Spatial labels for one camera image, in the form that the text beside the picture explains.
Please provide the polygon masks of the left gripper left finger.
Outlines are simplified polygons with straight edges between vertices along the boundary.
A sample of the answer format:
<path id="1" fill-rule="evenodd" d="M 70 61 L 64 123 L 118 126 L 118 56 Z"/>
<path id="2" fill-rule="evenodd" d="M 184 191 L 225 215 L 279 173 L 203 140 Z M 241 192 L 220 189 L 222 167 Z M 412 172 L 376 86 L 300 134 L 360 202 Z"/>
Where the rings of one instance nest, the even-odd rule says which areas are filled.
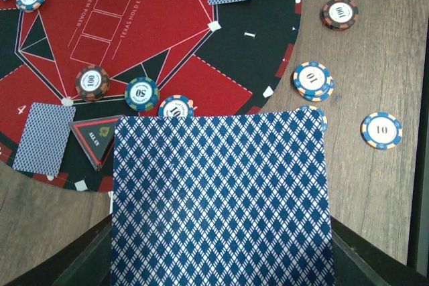
<path id="1" fill-rule="evenodd" d="M 111 219 L 108 215 L 60 252 L 8 285 L 110 285 Z"/>

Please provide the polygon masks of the dealt blue backed card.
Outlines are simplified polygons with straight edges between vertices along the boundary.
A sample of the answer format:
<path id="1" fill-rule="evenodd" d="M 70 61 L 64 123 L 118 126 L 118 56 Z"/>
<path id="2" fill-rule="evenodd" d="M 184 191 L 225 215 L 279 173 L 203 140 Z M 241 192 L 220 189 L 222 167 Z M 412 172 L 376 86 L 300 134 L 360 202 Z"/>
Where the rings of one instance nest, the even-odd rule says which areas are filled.
<path id="1" fill-rule="evenodd" d="M 29 110 L 15 154 L 13 169 L 57 176 L 76 108 L 35 102 Z"/>

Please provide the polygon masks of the triangular all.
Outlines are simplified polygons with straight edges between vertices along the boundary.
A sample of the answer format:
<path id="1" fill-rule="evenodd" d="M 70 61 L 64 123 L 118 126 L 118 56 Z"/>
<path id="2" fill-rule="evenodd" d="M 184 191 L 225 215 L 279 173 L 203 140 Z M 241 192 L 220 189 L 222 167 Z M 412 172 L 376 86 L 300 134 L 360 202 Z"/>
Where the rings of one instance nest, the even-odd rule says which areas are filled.
<path id="1" fill-rule="evenodd" d="M 100 171 L 107 160 L 113 145 L 115 125 L 120 118 L 121 115 L 115 115 L 68 123 L 95 171 Z"/>

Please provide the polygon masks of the brown poker chip stack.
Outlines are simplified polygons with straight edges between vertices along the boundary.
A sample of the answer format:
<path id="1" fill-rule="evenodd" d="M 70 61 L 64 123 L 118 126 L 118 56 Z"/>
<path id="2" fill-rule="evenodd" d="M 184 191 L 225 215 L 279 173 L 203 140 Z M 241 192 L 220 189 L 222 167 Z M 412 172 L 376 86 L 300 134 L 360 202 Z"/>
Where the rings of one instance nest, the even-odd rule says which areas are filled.
<path id="1" fill-rule="evenodd" d="M 320 12 L 323 24 L 335 31 L 349 29 L 358 20 L 358 17 L 359 9 L 351 0 L 329 0 Z"/>

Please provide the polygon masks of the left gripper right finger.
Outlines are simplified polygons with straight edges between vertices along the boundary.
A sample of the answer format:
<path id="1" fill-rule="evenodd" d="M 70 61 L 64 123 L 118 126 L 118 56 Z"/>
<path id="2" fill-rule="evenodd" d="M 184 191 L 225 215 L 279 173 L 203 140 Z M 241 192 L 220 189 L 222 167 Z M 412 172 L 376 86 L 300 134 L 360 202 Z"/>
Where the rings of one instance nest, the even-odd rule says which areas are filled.
<path id="1" fill-rule="evenodd" d="M 336 285 L 427 285 L 428 278 L 331 218 Z"/>

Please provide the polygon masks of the green chip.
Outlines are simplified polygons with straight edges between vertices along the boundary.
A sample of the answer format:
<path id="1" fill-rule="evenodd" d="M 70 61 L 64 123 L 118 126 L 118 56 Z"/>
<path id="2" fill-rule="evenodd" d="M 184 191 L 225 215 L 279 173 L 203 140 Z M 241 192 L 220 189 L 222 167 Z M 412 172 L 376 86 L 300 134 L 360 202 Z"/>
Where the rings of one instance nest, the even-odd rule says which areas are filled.
<path id="1" fill-rule="evenodd" d="M 127 85 L 124 97 L 131 109 L 145 112 L 152 110 L 157 105 L 160 90 L 151 78 L 140 76 Z"/>

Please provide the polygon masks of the blue backed card deck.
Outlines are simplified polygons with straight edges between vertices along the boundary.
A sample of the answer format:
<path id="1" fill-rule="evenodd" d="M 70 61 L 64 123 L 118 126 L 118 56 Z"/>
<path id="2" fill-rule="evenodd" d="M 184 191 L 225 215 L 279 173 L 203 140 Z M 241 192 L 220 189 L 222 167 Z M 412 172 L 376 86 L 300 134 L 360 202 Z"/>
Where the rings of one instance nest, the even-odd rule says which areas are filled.
<path id="1" fill-rule="evenodd" d="M 112 225 L 112 285 L 334 285 L 319 120 L 121 117 Z"/>

